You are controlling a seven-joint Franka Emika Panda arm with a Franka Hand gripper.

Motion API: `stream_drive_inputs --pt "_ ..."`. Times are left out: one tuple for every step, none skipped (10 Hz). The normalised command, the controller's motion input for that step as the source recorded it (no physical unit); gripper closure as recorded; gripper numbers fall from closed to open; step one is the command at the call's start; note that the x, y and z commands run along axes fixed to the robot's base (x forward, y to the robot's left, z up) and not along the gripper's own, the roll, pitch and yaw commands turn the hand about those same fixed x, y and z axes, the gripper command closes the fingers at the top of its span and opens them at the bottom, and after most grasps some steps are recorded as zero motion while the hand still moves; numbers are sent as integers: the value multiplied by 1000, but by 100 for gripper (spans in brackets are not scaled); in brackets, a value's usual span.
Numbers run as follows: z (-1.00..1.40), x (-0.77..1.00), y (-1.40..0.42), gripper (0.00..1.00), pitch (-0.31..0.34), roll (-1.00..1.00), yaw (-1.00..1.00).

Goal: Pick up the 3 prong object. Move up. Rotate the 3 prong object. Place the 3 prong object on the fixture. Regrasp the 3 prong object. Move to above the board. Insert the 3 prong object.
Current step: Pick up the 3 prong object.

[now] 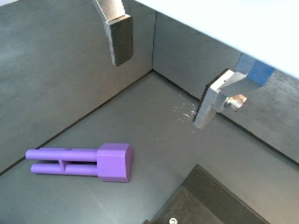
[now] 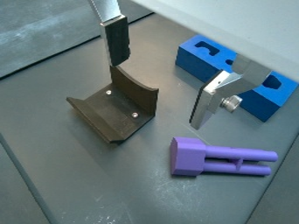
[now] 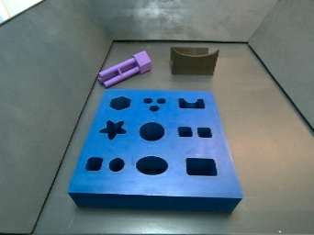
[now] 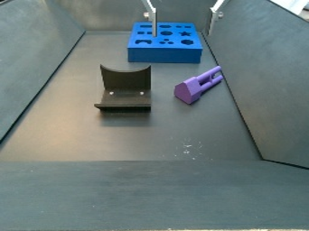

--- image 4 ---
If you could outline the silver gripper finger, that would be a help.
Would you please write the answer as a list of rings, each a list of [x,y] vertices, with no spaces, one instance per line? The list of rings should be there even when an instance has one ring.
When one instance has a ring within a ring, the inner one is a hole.
[[[216,21],[219,19],[219,15],[220,15],[220,9],[223,8],[225,1],[227,0],[217,0],[216,4],[211,7],[211,19],[209,19],[208,30],[207,30],[208,36],[212,35]]]
[[[153,36],[157,36],[157,9],[150,0],[142,0],[142,4],[146,8],[146,13],[144,16],[149,19],[153,23]]]

